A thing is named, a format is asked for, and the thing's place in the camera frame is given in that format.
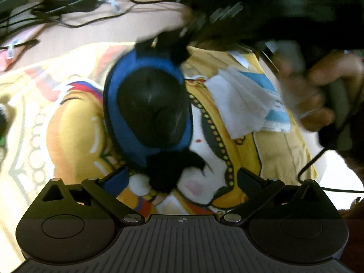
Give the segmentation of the person right hand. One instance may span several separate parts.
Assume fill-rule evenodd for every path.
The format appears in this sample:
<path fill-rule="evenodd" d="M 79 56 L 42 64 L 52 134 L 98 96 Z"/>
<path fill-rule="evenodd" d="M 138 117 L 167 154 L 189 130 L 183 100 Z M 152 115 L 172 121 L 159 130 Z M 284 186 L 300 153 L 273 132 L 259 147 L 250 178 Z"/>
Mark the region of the person right hand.
<path fill-rule="evenodd" d="M 324 106 L 322 86 L 343 79 L 351 103 L 363 101 L 363 58 L 355 54 L 335 52 L 319 61 L 302 76 L 294 73 L 290 60 L 277 52 L 273 56 L 286 106 L 308 131 L 317 132 L 335 120 L 335 113 Z"/>

